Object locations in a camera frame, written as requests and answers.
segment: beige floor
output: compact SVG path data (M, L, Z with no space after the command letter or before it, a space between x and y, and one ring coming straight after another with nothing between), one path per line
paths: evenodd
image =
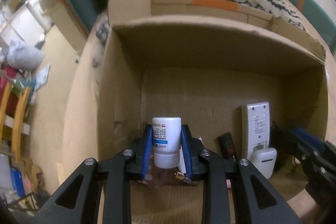
M62 163L63 125L68 95L77 69L78 55L56 26L46 35L41 68L51 64L48 82L37 92L27 123L31 132L24 151L43 173L47 191L59 186L57 163Z

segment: red object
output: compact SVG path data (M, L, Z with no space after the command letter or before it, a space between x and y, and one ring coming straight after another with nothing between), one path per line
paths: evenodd
M7 76L10 78L15 78L17 74L17 71L9 65L7 65L3 69L3 71L6 72ZM7 85L7 80L3 77L0 77L0 99L1 101L2 101L3 94L5 92L6 85ZM18 98L13 93L11 93L9 95L7 107L6 107L6 114L8 116L14 117L17 101L18 101Z

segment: gray plastic bag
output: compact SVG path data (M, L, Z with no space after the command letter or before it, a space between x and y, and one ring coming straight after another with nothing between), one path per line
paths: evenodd
M13 39L9 45L7 62L13 68L33 71L42 63L43 58L43 52L28 47L23 40Z

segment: wooden chair leg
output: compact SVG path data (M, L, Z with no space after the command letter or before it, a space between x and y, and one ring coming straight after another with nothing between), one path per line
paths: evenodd
M29 93L30 88L25 88L23 93L20 93L14 115L14 125L12 131L12 153L15 155L16 162L18 162L21 157L21 132L23 128L23 118L25 115Z
M6 119L6 107L7 107L8 99L11 94L12 88L13 86L11 85L11 83L7 82L5 91L2 96L1 105L0 105L0 150L2 149L1 140L2 140L3 124Z

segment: bottle cap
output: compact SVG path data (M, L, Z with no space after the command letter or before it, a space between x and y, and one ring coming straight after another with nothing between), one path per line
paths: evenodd
M180 151L174 154L163 154L154 151L154 164L159 168L170 169L180 163Z

